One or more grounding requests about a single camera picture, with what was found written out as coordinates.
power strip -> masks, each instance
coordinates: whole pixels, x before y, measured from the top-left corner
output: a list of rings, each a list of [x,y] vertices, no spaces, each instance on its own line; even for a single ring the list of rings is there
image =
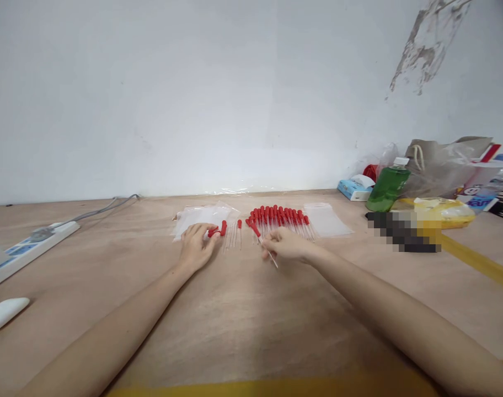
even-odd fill
[[[26,238],[22,242],[5,250],[6,254],[10,256],[10,259],[0,265],[0,283],[11,277],[22,267],[34,261],[44,252],[60,243],[79,228],[80,226],[77,222],[69,222],[56,228],[54,234],[43,241],[32,243],[30,238]]]

tissue box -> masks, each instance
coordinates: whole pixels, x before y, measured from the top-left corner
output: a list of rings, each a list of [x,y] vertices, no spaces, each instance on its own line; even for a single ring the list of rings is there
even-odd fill
[[[352,179],[342,179],[338,183],[338,190],[351,201],[367,201],[373,187],[366,188]]]

person's right hand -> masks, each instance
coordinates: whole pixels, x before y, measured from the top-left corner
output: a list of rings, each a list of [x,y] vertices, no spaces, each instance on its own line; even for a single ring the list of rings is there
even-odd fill
[[[263,259],[268,259],[268,251],[286,259],[305,261],[314,244],[292,233],[285,227],[273,230],[263,239]]]

finger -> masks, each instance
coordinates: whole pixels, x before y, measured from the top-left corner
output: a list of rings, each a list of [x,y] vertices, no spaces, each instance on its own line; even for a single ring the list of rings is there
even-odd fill
[[[200,237],[203,237],[204,234],[206,234],[206,231],[213,230],[216,228],[217,226],[212,223],[199,223],[198,228],[196,230],[193,230],[192,233],[194,235],[199,235]]]
[[[209,253],[209,256],[213,254],[213,250],[215,249],[215,245],[217,244],[217,241],[220,240],[220,233],[215,233],[213,237],[209,239],[209,242],[206,244],[205,250],[207,253]]]
[[[275,242],[273,240],[263,240],[263,247],[266,248],[268,251],[275,251],[275,248],[279,245],[278,242]]]
[[[182,236],[183,236],[183,235],[185,235],[184,237],[187,237],[187,236],[189,235],[189,233],[191,233],[191,230],[194,228],[194,226],[195,226],[194,224],[190,225],[190,226],[187,228],[187,230],[186,230],[186,231],[184,231],[184,234],[182,234]]]
[[[270,258],[270,254],[272,254],[273,257],[277,257],[277,253],[275,251],[270,251],[270,253],[268,253],[268,251],[263,248],[261,257],[263,258],[263,260],[267,260]]]
[[[283,227],[278,227],[277,229],[275,230],[272,230],[270,233],[268,233],[268,235],[266,236],[266,239],[267,240],[277,240],[277,241],[280,241],[281,240],[281,235],[283,233]]]
[[[217,226],[212,223],[197,223],[193,225],[193,229],[191,230],[191,234],[197,234],[200,229],[203,229],[204,232],[202,235],[206,233],[208,229],[216,229]]]

clear plastic sheet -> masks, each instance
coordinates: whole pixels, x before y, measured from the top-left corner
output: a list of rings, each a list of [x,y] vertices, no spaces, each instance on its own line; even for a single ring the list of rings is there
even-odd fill
[[[353,233],[328,203],[305,203],[304,211],[320,237],[342,237]]]
[[[202,207],[186,207],[176,216],[176,226],[173,230],[174,241],[180,240],[180,237],[189,226],[195,223],[213,223],[222,225],[222,221],[232,224],[237,221],[240,211],[222,201],[215,205]]]

